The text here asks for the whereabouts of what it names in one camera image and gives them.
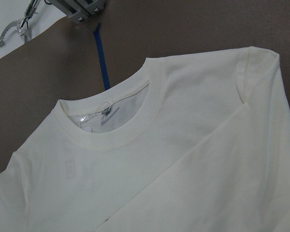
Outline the cream long-sleeve cat shirt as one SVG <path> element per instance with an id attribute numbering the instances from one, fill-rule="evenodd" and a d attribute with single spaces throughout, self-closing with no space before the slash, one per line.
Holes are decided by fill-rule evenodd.
<path id="1" fill-rule="evenodd" d="M 290 232 L 279 54 L 147 58 L 59 100 L 0 173 L 0 232 Z"/>

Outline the blue tape line lengthwise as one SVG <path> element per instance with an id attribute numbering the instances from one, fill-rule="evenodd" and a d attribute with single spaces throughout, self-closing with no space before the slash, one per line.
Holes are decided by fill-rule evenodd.
<path id="1" fill-rule="evenodd" d="M 99 23 L 96 28 L 93 31 L 93 35 L 95 38 L 95 43 L 96 43 L 96 48 L 98 52 L 98 58 L 99 58 L 99 64 L 100 64 L 100 69 L 101 69 L 101 76 L 102 76 L 102 81 L 103 81 L 103 86 L 105 90 L 110 89 L 110 81 L 109 81 L 109 76 L 108 76 L 108 71 L 107 71 L 107 66 L 106 66 L 106 61 L 105 61 L 105 56 L 104 56 L 104 50 L 103 50 L 103 45 L 102 45 L 102 39 L 100 36 L 100 27 L 101 24 Z"/>

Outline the metal spring clamp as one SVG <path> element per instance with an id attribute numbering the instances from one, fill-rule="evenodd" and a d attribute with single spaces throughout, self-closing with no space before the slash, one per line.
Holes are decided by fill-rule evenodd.
<path id="1" fill-rule="evenodd" d="M 20 37 L 24 38 L 24 43 L 26 44 L 28 40 L 28 33 L 29 33 L 29 24 L 28 21 L 35 15 L 38 5 L 41 1 L 40 0 L 31 0 L 27 9 L 24 13 L 24 17 L 18 20 L 15 20 L 8 24 L 3 32 L 0 35 L 0 47 L 5 45 L 4 37 L 6 33 L 11 29 L 15 28 L 15 31 L 18 33 Z"/>

